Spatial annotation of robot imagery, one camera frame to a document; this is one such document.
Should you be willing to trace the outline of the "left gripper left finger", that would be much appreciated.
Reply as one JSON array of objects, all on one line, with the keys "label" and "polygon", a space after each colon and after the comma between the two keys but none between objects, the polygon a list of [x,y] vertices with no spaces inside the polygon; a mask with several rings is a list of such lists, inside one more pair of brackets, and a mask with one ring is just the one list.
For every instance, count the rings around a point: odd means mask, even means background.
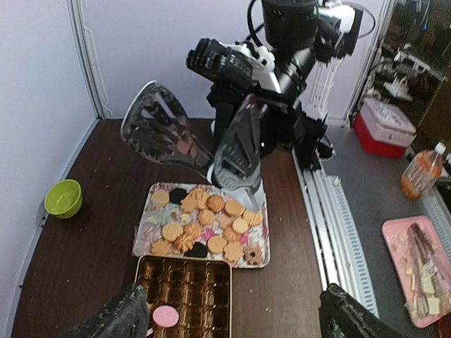
[{"label": "left gripper left finger", "polygon": [[62,337],[147,337],[148,329],[147,293],[142,285],[132,283],[93,317]]}]

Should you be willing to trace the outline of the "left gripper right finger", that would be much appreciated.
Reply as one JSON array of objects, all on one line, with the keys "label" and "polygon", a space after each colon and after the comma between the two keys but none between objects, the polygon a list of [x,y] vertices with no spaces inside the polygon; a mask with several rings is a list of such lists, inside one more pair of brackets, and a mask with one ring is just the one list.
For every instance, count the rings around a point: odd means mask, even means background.
[{"label": "left gripper right finger", "polygon": [[319,321],[322,337],[404,337],[382,323],[337,284],[329,284],[326,291],[321,292],[320,301]]}]

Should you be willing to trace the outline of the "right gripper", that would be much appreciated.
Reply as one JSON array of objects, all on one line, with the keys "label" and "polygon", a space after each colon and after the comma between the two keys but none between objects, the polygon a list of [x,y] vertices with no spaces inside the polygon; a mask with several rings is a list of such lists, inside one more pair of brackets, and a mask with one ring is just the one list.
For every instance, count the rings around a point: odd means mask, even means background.
[{"label": "right gripper", "polygon": [[254,94],[263,101],[260,124],[261,157],[275,148],[295,150],[301,158],[315,158],[319,141],[326,133],[326,124],[307,117],[300,104],[287,94],[279,94],[256,85],[240,89],[232,84],[214,84],[207,101],[216,111],[213,150],[216,151],[226,129],[244,99]]}]

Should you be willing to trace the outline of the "steel kitchen tongs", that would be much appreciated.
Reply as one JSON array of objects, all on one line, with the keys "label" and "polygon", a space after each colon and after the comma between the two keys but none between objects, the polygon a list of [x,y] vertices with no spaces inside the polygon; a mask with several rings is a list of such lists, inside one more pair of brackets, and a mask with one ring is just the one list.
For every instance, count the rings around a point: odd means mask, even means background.
[{"label": "steel kitchen tongs", "polygon": [[121,138],[145,159],[193,170],[257,212],[265,199],[260,119],[257,98],[247,96],[217,149],[210,151],[192,131],[190,119],[175,95],[157,81],[151,81],[130,104],[121,125]]}]

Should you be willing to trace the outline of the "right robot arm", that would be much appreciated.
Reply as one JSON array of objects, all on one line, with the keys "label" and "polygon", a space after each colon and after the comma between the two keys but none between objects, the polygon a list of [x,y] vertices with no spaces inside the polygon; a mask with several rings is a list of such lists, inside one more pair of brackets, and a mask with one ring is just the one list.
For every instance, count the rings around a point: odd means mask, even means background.
[{"label": "right robot arm", "polygon": [[249,24],[243,42],[200,40],[186,64],[212,82],[215,152],[233,145],[267,156],[281,148],[310,165],[327,127],[303,111],[299,96],[317,63],[353,53],[362,12],[339,1],[263,1],[262,9],[264,41]]}]

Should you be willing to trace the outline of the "gold cookie tin box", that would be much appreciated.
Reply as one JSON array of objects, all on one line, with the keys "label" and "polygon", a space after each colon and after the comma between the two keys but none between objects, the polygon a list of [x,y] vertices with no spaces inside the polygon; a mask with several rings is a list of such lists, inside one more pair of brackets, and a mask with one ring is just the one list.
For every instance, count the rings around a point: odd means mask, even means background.
[{"label": "gold cookie tin box", "polygon": [[[135,281],[147,293],[149,337],[232,336],[232,269],[225,261],[143,256]],[[162,305],[179,312],[176,326],[154,323],[152,313]]]}]

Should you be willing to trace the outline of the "red and pink box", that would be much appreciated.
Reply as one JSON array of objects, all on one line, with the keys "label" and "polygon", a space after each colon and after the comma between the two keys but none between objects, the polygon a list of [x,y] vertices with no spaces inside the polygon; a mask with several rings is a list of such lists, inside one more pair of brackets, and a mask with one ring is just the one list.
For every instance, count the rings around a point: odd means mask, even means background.
[{"label": "red and pink box", "polygon": [[354,122],[362,148],[371,155],[401,158],[416,138],[416,128],[397,107],[364,98]]}]

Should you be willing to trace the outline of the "black sandwich cookie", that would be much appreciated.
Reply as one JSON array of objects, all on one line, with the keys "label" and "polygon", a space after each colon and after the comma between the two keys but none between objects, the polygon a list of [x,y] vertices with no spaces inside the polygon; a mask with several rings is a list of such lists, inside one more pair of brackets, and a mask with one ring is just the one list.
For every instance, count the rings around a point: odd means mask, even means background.
[{"label": "black sandwich cookie", "polygon": [[184,256],[192,258],[206,258],[208,253],[209,251],[204,244],[195,242],[193,247],[184,253]]},{"label": "black sandwich cookie", "polygon": [[182,200],[187,197],[188,193],[186,189],[174,188],[169,192],[169,200],[172,204],[180,205]]}]

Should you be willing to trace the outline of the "pink side tray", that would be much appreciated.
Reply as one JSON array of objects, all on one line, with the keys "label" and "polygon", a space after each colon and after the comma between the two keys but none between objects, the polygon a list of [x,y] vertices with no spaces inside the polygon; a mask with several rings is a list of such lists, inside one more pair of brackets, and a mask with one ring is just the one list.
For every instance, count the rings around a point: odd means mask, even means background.
[{"label": "pink side tray", "polygon": [[382,234],[412,323],[423,329],[450,314],[450,259],[432,221],[388,220]]}]

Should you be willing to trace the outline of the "floral cookie tray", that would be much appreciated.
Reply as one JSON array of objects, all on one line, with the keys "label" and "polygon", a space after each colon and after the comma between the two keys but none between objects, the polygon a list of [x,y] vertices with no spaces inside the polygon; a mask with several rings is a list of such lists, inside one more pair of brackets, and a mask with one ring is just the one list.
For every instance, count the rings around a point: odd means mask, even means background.
[{"label": "floral cookie tray", "polygon": [[[180,205],[169,192],[187,190]],[[234,268],[263,268],[271,259],[267,206],[258,213],[220,189],[205,184],[157,182],[147,195],[135,230],[132,254],[185,257],[195,242],[204,244],[207,260],[226,261]]]}]

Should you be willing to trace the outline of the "green plastic bowl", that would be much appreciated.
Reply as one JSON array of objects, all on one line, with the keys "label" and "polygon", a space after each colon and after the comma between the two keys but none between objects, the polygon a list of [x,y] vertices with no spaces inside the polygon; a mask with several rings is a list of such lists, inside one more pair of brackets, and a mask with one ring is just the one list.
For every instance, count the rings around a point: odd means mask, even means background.
[{"label": "green plastic bowl", "polygon": [[62,180],[53,186],[44,199],[44,208],[49,215],[69,219],[78,213],[83,203],[82,187],[76,180]]}]

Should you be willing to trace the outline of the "orange drink bottle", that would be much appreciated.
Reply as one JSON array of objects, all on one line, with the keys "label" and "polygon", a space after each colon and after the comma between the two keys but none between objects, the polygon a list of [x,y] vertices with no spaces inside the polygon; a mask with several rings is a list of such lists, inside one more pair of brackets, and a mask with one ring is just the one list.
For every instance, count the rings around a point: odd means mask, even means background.
[{"label": "orange drink bottle", "polygon": [[400,178],[400,188],[408,199],[420,199],[436,183],[448,154],[445,143],[438,142],[434,150],[420,151],[415,155]]}]

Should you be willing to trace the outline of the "front aluminium rail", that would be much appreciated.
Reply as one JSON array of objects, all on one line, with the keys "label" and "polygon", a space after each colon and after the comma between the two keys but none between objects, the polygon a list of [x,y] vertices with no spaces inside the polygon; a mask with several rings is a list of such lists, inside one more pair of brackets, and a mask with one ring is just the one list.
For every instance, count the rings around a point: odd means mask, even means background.
[{"label": "front aluminium rail", "polygon": [[379,316],[371,276],[359,234],[338,176],[323,168],[303,170],[292,153],[314,242],[321,287],[341,286]]}]

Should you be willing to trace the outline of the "left aluminium frame post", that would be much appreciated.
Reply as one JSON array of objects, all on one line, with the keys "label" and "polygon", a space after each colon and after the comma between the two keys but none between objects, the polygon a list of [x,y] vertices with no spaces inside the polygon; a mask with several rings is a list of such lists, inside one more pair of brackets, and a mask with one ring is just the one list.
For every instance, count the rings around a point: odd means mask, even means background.
[{"label": "left aluminium frame post", "polygon": [[113,113],[108,108],[109,98],[99,65],[94,33],[88,27],[85,17],[87,2],[68,0],[66,3],[75,48],[95,116],[98,119],[111,118]]}]

